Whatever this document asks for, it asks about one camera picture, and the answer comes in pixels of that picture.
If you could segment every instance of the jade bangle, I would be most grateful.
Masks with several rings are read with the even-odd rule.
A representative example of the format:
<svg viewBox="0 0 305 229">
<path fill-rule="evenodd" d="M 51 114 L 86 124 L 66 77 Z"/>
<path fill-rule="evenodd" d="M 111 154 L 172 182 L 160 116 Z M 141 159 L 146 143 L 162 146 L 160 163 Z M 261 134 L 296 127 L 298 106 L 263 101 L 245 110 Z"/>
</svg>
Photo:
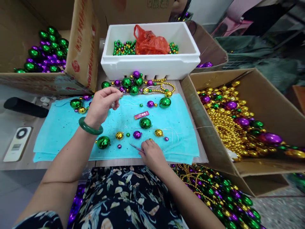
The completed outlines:
<svg viewBox="0 0 305 229">
<path fill-rule="evenodd" d="M 85 123 L 85 117 L 81 117 L 78 121 L 79 123 L 79 126 L 84 130 L 86 131 L 87 133 L 90 133 L 92 135 L 100 135 L 104 130 L 103 130 L 103 127 L 100 126 L 100 128 L 98 130 L 88 126 L 86 123 Z"/>
</svg>

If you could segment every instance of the blue towel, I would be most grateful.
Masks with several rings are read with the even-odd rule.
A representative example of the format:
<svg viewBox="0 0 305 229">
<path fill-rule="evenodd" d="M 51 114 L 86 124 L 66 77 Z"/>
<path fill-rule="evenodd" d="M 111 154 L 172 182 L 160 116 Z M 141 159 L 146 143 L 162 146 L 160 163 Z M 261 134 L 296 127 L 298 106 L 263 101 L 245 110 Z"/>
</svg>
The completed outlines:
<svg viewBox="0 0 305 229">
<path fill-rule="evenodd" d="M 120 107 L 116 111 L 111 109 L 102 124 L 104 132 L 100 136 L 108 136 L 111 146 L 99 149 L 94 145 L 90 160 L 140 158 L 138 151 L 129 143 L 140 148 L 144 140 L 152 138 L 161 147 L 168 161 L 191 164 L 193 157 L 199 156 L 199 149 L 191 119 L 180 94 L 173 95 L 170 107 L 165 109 L 160 108 L 159 105 L 152 108 L 146 105 L 149 100 L 159 104 L 163 97 L 164 95 L 161 94 L 125 95 L 120 99 Z M 71 99 L 52 103 L 35 143 L 34 162 L 52 161 L 77 130 L 79 118 L 86 115 L 74 112 L 70 107 Z M 84 107 L 88 105 L 89 101 L 84 101 Z M 139 120 L 134 118 L 144 111 L 149 112 L 147 118 L 152 122 L 152 127 L 147 130 L 141 129 Z M 163 134 L 169 138 L 169 141 L 165 141 L 164 137 L 155 136 L 155 129 L 163 129 Z M 142 137 L 138 140 L 133 137 L 133 132 L 136 130 L 142 132 Z M 115 138 L 115 134 L 119 131 L 124 132 L 122 140 Z M 118 144 L 122 145 L 121 149 L 117 148 Z"/>
</svg>

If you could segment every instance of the black thermos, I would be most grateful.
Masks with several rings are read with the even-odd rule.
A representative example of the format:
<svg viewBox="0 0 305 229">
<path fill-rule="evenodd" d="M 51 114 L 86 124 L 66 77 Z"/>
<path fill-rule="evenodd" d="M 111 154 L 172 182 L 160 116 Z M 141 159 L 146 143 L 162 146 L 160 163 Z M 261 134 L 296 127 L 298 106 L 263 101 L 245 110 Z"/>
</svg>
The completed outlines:
<svg viewBox="0 0 305 229">
<path fill-rule="evenodd" d="M 49 113 L 48 109 L 17 97 L 12 97 L 5 101 L 4 108 L 39 118 L 45 118 Z"/>
</svg>

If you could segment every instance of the black floral fabric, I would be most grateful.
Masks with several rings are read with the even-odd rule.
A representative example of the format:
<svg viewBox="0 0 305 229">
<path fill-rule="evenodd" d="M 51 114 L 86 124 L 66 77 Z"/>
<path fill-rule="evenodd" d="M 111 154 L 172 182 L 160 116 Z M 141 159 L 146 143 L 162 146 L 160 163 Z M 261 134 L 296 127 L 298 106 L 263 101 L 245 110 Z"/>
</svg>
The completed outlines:
<svg viewBox="0 0 305 229">
<path fill-rule="evenodd" d="M 55 212 L 39 212 L 17 229 L 61 229 Z M 167 187 L 146 166 L 93 168 L 74 229 L 184 229 Z"/>
</svg>

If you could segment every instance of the styrofoam container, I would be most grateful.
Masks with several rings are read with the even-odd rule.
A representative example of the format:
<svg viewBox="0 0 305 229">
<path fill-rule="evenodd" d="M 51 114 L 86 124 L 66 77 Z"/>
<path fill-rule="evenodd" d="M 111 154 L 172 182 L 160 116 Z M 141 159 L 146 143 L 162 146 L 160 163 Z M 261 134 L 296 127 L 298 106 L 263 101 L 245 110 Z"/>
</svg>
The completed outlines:
<svg viewBox="0 0 305 229">
<path fill-rule="evenodd" d="M 101 65 L 110 80 L 121 80 L 136 70 L 147 80 L 181 80 L 200 63 L 199 49 L 184 22 L 138 24 L 156 36 L 163 36 L 168 43 L 174 42 L 179 47 L 178 54 L 113 56 L 114 41 L 135 40 L 135 25 L 111 25 L 108 28 Z"/>
</svg>

